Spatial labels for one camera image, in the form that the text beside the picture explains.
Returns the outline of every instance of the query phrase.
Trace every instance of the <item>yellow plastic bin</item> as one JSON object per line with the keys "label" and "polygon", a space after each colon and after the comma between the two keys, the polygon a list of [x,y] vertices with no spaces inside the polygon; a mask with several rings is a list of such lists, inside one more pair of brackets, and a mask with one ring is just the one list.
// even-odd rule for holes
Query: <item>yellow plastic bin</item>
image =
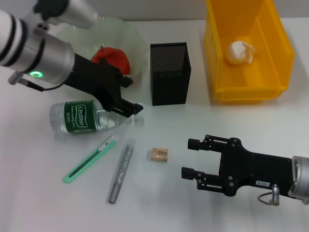
{"label": "yellow plastic bin", "polygon": [[[214,99],[258,102],[288,88],[294,51],[272,0],[206,0],[204,44]],[[225,53],[234,41],[254,46],[253,63],[232,65]]]}

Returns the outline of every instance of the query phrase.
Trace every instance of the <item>black mesh pen holder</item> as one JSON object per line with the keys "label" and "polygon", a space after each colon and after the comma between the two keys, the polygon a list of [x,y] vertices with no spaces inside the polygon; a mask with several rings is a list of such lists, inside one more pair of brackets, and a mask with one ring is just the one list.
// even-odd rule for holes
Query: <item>black mesh pen holder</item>
{"label": "black mesh pen holder", "polygon": [[153,106],[185,104],[191,66],[187,43],[150,45]]}

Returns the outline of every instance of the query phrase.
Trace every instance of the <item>green indicator light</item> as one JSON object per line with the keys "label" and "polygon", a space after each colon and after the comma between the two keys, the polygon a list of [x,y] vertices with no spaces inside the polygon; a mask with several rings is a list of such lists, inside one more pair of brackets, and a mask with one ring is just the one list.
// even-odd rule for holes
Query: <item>green indicator light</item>
{"label": "green indicator light", "polygon": [[43,77],[43,73],[41,73],[41,72],[31,72],[30,76],[33,76],[35,78],[41,78],[41,77]]}

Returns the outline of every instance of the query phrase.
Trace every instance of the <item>plastic water bottle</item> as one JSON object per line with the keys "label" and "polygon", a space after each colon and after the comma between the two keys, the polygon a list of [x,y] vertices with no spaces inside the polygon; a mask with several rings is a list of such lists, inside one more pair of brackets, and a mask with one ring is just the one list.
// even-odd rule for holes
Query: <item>plastic water bottle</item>
{"label": "plastic water bottle", "polygon": [[94,101],[60,102],[50,108],[50,124],[57,137],[86,131],[109,131],[123,116],[102,109]]}

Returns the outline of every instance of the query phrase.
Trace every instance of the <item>green box cutter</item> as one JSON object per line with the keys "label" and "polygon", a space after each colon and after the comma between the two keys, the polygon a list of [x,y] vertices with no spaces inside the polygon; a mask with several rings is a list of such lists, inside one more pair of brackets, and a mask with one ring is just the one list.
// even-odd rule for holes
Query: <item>green box cutter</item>
{"label": "green box cutter", "polygon": [[82,162],[80,162],[75,168],[73,168],[64,178],[65,183],[71,183],[80,174],[82,174],[87,168],[89,168],[95,161],[97,161],[102,155],[104,155],[109,149],[111,149],[116,141],[119,140],[118,135],[113,135],[105,140],[96,150],[94,150],[89,156],[87,156]]}

